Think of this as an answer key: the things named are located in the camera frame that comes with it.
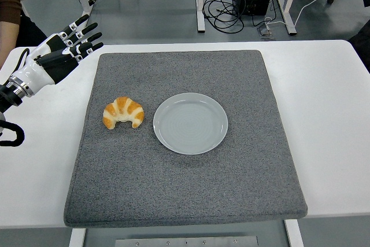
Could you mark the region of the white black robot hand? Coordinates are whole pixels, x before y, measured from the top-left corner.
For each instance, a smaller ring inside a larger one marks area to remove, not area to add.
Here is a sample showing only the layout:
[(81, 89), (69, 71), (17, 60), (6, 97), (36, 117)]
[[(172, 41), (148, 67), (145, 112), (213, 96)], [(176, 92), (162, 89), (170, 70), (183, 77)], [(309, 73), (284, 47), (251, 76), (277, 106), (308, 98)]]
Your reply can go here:
[(93, 44), (102, 36), (100, 32), (86, 37), (97, 28), (97, 23), (80, 28), (88, 18), (85, 14), (46, 38), (27, 55), (24, 66), (11, 74), (5, 86), (14, 87), (21, 97), (31, 97), (44, 86), (65, 79), (84, 58), (103, 46), (103, 43)]

